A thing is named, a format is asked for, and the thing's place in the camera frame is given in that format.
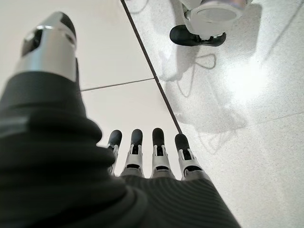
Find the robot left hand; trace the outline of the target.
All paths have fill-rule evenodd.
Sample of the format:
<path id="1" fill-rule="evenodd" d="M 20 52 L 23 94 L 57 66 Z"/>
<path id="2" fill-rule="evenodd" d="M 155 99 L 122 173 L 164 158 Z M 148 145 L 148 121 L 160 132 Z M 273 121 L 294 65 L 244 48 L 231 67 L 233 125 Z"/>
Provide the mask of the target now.
<path id="1" fill-rule="evenodd" d="M 0 225 L 3 228 L 237 228 L 239 223 L 175 136 L 175 179 L 160 128 L 152 133 L 152 176 L 143 176 L 142 131 L 132 133 L 123 172 L 114 176 L 122 133 L 106 147 L 86 116 L 76 32 L 55 12 L 24 39 L 0 99 Z"/>

